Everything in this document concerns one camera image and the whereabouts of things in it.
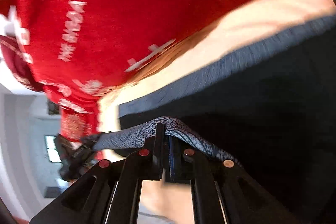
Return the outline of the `black pants with blue trim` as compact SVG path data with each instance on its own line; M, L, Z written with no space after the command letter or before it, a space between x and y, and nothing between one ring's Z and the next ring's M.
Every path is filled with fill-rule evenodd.
M157 123L242 165L303 223L335 223L335 16L294 26L120 106L96 150L143 146Z

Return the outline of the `cream seat cushion cover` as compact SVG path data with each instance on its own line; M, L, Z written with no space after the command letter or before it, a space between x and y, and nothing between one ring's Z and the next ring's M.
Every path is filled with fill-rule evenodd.
M335 13L333 0L254 0L210 25L191 48L156 74L128 84L100 101L99 131L118 131L119 105L145 96L224 55L280 32Z

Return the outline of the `dark framed window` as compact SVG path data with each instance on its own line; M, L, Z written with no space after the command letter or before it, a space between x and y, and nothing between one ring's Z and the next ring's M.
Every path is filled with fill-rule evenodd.
M47 157L52 163L61 163L59 153L55 145L56 136L45 135L45 144L47 150Z

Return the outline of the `red sofa cover with lettering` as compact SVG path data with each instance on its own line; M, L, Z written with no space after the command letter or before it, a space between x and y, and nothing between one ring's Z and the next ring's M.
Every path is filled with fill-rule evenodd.
M98 101L162 52L251 0L1 0L1 55L61 108L60 133L98 130Z

